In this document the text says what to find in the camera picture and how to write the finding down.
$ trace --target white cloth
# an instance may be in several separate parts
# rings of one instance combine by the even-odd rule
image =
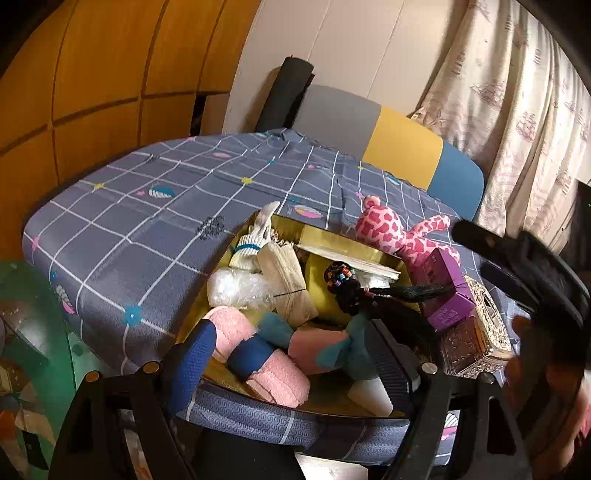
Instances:
[[[549,242],[590,111],[579,75],[538,20],[516,0],[470,0],[415,120],[482,169],[478,224],[500,235],[523,227]]]

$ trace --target chair backrest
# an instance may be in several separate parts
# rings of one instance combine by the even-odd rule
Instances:
[[[333,87],[311,85],[293,128],[427,190],[463,218],[471,220],[480,205],[480,168],[391,108]]]

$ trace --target bed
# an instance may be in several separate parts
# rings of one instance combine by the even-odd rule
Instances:
[[[134,151],[39,208],[24,229],[22,247],[56,291],[74,331],[115,371],[127,374],[161,359],[175,342],[196,292],[252,212],[279,200],[279,215],[353,236],[361,198],[368,194],[383,199],[409,227],[439,213],[458,220],[425,190],[295,130],[279,129],[184,138]],[[454,245],[465,273],[482,281],[477,255],[454,244],[447,231],[430,236]],[[503,318],[511,318],[514,302],[487,286]],[[240,396],[205,382],[181,415],[256,439],[278,436],[314,454],[323,429],[313,415],[269,407],[264,414],[273,418],[274,430],[262,431],[256,402]],[[250,411],[252,424],[228,422],[219,410],[238,400],[240,409],[228,415],[243,419]],[[373,437],[355,440],[347,460],[391,460],[392,442],[400,443],[408,421],[375,422]]]

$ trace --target pink towel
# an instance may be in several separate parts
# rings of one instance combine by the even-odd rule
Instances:
[[[216,326],[217,340],[213,357],[223,364],[240,342],[256,333],[252,323],[234,307],[215,307],[203,318],[211,320]]]
[[[281,350],[275,350],[246,384],[264,400],[296,408],[308,399],[310,381]]]
[[[213,357],[226,363],[230,354],[243,340],[256,333],[256,328],[240,310],[215,307],[203,318],[209,319],[217,331]],[[310,381],[281,350],[275,350],[263,366],[246,381],[264,400],[295,408],[308,399]]]

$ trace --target white wall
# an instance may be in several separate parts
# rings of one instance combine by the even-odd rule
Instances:
[[[224,132],[252,131],[285,57],[314,82],[412,113],[437,73],[467,0],[262,0],[232,86]]]

